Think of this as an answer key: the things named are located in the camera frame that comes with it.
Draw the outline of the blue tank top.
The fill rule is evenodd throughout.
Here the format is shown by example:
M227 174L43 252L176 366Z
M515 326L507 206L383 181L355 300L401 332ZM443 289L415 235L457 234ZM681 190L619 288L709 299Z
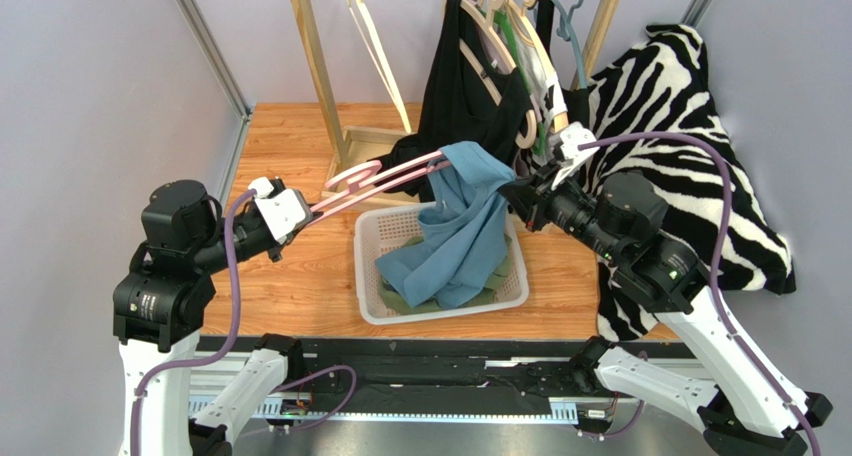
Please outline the blue tank top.
M504 249L508 203L499 188L515 180L514 171L474 142L441 152L452 165L428 175L434 204L418 214L422 241L376 260L379 274L412 306L436 295L471 247L482 248L495 263L503 258L497 251ZM476 295L481 282L475 285L466 295L459 292L455 305Z

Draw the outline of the cream hanger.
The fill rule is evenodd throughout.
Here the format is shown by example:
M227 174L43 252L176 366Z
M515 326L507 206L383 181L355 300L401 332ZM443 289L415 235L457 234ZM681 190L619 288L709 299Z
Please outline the cream hanger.
M400 117L403 129L407 133L411 133L412 126L405 102L401 96L369 8L364 0L345 0L345 3L378 72L379 78L385 86L391 102Z

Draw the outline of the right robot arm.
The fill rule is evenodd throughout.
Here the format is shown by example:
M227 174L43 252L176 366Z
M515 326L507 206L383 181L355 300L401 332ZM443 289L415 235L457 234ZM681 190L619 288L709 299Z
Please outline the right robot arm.
M815 430L828 399L785 379L735 319L704 264L661 232L667 203L638 173L608 178L597 196L558 167L500 192L531 231L553 224L615 267L627 298L674 331L707 371L688 377L640 359L600 337L572 360L592 389L625 393L696 429L719 455L818 454Z

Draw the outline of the pink hanger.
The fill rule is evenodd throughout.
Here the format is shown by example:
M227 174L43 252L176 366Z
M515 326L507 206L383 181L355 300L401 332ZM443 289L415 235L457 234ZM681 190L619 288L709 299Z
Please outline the pink hanger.
M382 169L382 163L378 160L370 160L347 169L325 182L326 190L335 189L340 185L344 188L311 207L311 211L320 213L320 216L315 217L309 226L353 208L373 196L451 165L449 159L438 150L387 170Z

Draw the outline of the green tank top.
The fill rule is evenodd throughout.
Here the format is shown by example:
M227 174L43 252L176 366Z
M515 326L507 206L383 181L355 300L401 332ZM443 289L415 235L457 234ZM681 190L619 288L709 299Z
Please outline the green tank top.
M504 235L504 249L498 250L503 258L494 262L493 256L487 256L484 250L471 247L468 252L461 256L459 265L452 270L450 279L436 295L430 296L417 305L412 306L404 295L396 291L396 287L383 275L380 275L378 283L378 295L387 308L399 315L425 314L445 311L442 306L444 296L449 296L453 304L448 310L466 309L477 306L491 305L497 302L496 293L502 288L512 269L510 246L513 239ZM480 291L470 299L457 305L459 292L464 295L475 288L476 282L481 282Z

